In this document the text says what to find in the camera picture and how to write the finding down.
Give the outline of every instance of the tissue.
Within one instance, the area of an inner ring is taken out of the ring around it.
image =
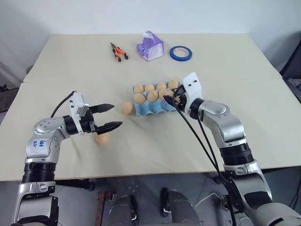
[[[164,43],[151,31],[143,33],[137,43],[138,53],[147,61],[161,57],[164,54]]]

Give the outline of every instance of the blue tape roll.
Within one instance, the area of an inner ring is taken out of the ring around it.
[[[176,54],[174,54],[174,51],[179,50],[179,49],[186,51],[188,53],[188,55],[185,56],[185,57],[180,57],[180,56],[177,56]],[[189,48],[185,47],[185,46],[174,46],[170,49],[169,55],[174,60],[187,61],[187,60],[190,60],[190,58],[192,57],[192,51]]]

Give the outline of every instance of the table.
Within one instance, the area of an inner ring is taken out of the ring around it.
[[[131,87],[136,83],[180,79],[192,71],[201,81],[204,98],[226,103],[242,121],[253,155],[263,169],[301,165],[301,106],[248,35],[159,36],[171,46],[188,46],[189,43],[193,58],[188,62],[176,62],[165,54],[146,62],[126,42],[130,43],[137,35],[51,36],[0,126],[2,158],[5,159],[0,165],[0,180],[20,180],[25,147],[32,136],[33,125],[49,117],[72,90],[84,94],[91,105],[110,103],[116,106],[109,112],[95,114],[98,126],[109,121],[123,121],[123,124],[110,133],[111,142],[107,146],[98,145],[93,134],[73,135],[63,141],[56,179],[213,171],[201,146],[177,112],[144,117],[121,113],[121,105],[132,100]],[[110,56],[110,48],[101,49],[99,43],[107,40],[120,44],[130,60],[118,63]],[[220,43],[227,43],[227,46],[221,50]],[[65,104],[56,116],[67,114],[70,113]],[[189,121],[198,128],[196,121]],[[209,130],[206,132],[222,168],[219,150]]]

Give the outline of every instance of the egg carton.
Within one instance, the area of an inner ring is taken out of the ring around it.
[[[171,112],[175,111],[175,108],[172,107],[168,102],[158,98],[155,102],[151,102],[147,99],[147,91],[144,91],[142,93],[145,96],[146,101],[143,103],[143,105],[137,104],[134,102],[135,110],[136,110],[136,115],[141,115],[145,116],[147,114],[158,114],[160,112]]]

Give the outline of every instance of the brown egg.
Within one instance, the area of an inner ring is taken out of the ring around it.
[[[155,90],[155,86],[153,84],[147,84],[145,87],[144,87],[144,90],[147,91],[147,92],[150,92],[152,90]]]
[[[159,82],[157,84],[157,89],[158,90],[166,89],[166,84],[164,82]]]
[[[159,94],[158,94],[159,98],[165,100],[163,96],[166,95],[166,92],[167,92],[166,89],[159,90]]]
[[[109,133],[103,133],[103,134],[96,134],[95,135],[95,140],[99,145],[107,145],[110,140]]]
[[[176,79],[170,80],[167,87],[170,89],[178,88],[178,81]]]
[[[144,87],[142,84],[137,84],[134,87],[134,93],[143,93],[143,91],[144,91]]]
[[[169,96],[173,97],[174,96],[174,92],[171,91],[171,90],[169,90],[169,91],[166,92],[165,95],[169,95]]]
[[[156,100],[158,100],[158,93],[154,90],[150,91],[147,95],[147,99],[154,103]]]
[[[145,102],[145,96],[143,94],[141,94],[141,93],[136,93],[134,95],[134,101],[137,104],[143,105],[143,103]]]
[[[121,107],[123,114],[131,114],[133,110],[133,103],[132,102],[125,102]]]

